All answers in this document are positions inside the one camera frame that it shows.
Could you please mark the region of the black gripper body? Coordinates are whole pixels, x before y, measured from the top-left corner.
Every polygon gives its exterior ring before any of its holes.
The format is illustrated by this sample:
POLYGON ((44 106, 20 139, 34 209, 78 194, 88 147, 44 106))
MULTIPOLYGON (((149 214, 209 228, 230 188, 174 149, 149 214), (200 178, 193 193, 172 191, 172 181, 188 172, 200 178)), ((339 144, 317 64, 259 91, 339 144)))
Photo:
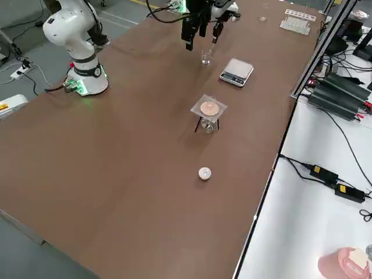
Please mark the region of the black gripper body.
POLYGON ((228 21, 235 21, 236 20, 236 12, 227 10, 225 11, 220 17, 216 19, 216 24, 214 25, 215 28, 223 25, 223 23, 228 22, 228 21))
POLYGON ((210 21, 212 18, 212 1, 210 0, 186 0, 184 7, 188 13, 183 13, 183 19, 201 18, 210 21))

